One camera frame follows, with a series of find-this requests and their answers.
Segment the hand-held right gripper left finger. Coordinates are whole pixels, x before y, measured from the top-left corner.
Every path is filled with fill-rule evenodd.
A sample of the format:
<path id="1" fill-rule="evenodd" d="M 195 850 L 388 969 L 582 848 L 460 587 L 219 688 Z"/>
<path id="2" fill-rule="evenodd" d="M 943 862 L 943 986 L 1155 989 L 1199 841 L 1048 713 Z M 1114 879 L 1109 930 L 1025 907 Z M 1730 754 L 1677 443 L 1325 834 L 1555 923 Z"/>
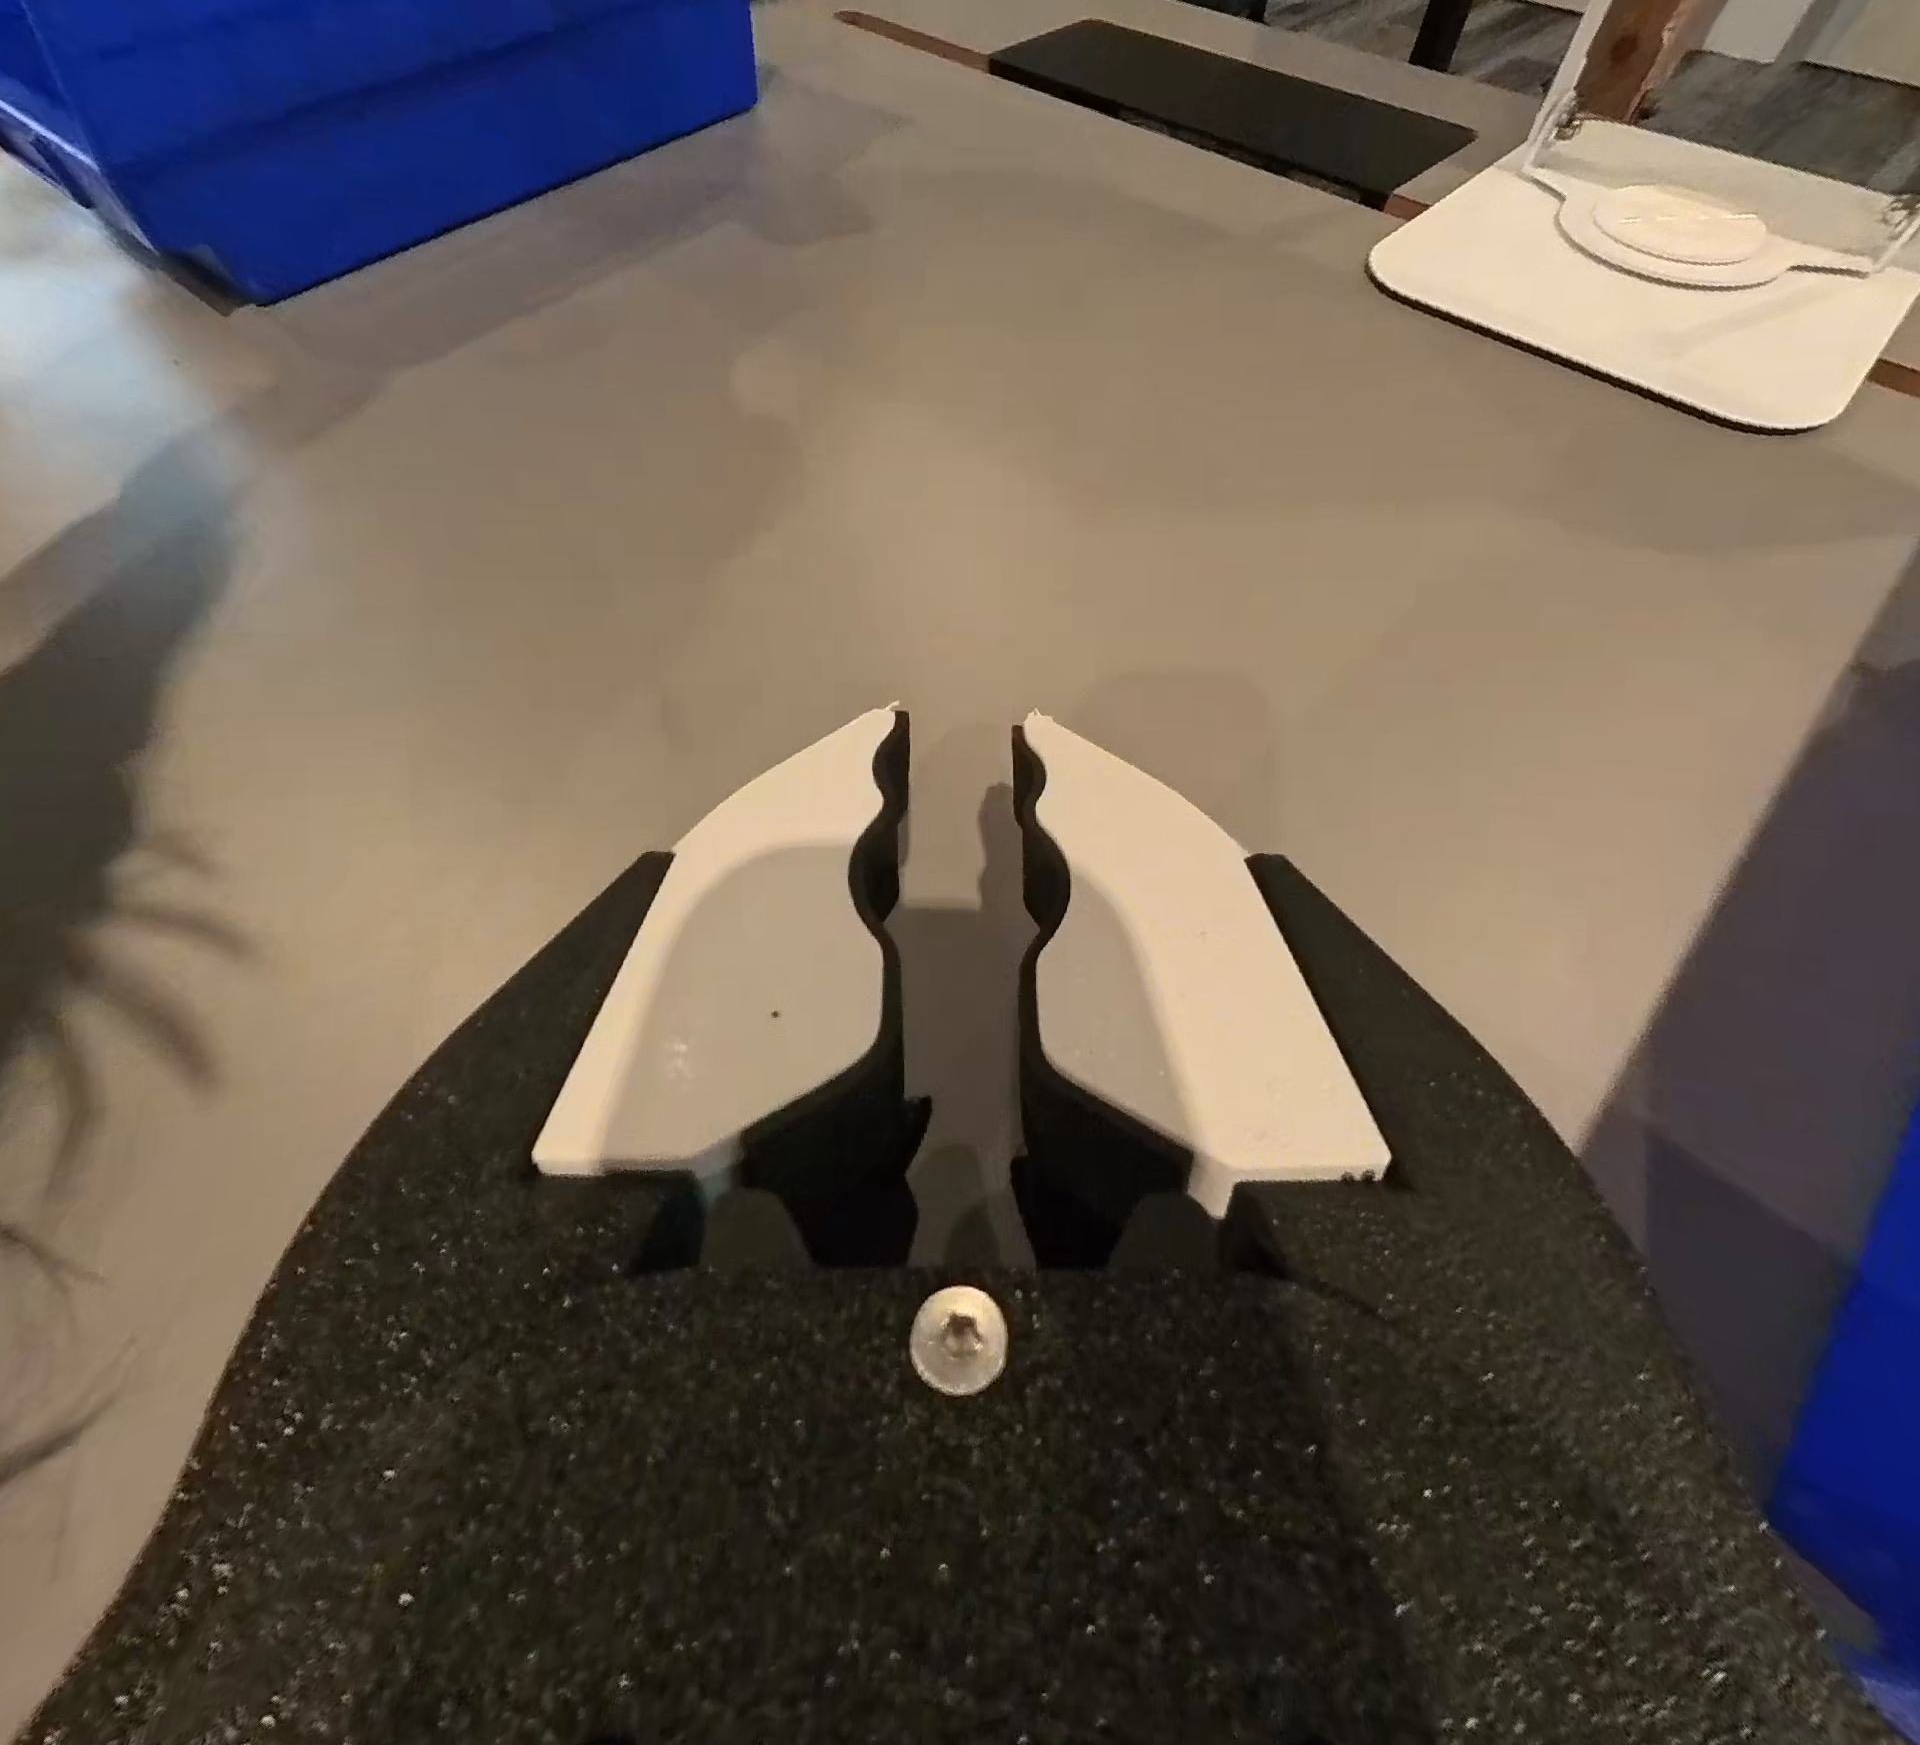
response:
<path id="1" fill-rule="evenodd" d="M 899 945 L 911 720 L 862 712 L 754 775 L 659 867 L 533 1144 L 542 1178 L 770 1193 L 827 1267 L 897 1267 L 919 1205 Z"/>

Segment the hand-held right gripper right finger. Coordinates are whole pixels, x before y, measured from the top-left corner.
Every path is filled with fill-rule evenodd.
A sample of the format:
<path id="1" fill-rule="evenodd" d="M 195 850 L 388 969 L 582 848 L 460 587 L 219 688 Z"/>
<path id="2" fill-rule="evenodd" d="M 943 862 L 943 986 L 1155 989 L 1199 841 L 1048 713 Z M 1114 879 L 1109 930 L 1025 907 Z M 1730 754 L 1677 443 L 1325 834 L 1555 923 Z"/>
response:
<path id="1" fill-rule="evenodd" d="M 1039 709 L 1012 727 L 1020 1150 L 1044 1269 L 1139 1219 L 1216 1239 L 1262 1193 L 1371 1190 L 1393 1158 L 1259 859 L 1176 788 Z"/>

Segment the blue plastic bin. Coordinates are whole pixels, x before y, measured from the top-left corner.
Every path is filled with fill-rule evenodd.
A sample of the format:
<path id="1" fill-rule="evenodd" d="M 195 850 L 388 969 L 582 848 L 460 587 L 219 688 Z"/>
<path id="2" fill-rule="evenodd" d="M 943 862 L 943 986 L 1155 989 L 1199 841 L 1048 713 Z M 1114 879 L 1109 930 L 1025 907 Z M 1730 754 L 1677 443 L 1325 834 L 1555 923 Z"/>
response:
<path id="1" fill-rule="evenodd" d="M 732 121 L 750 0 L 4 0 L 4 154 L 276 303 Z"/>
<path id="2" fill-rule="evenodd" d="M 1764 1518 L 1905 1142 L 1916 1071 L 1907 654 L 1843 673 L 1585 1147 Z"/>

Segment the white document stand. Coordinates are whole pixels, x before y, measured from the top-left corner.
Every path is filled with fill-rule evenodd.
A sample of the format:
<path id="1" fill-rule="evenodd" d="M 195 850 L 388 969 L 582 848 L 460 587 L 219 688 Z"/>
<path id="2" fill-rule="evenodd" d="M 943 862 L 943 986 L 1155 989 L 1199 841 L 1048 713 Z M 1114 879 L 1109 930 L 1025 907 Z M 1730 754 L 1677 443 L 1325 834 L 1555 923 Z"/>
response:
<path id="1" fill-rule="evenodd" d="M 1827 121 L 1876 0 L 1727 0 L 1703 43 L 1632 124 L 1572 121 L 1566 62 L 1524 143 L 1413 208 L 1368 254 L 1407 308 L 1755 434 L 1827 425 L 1916 313 L 1916 162 L 1874 173 L 1822 149 L 1728 141 L 1674 112 L 1687 66 L 1782 71 Z"/>

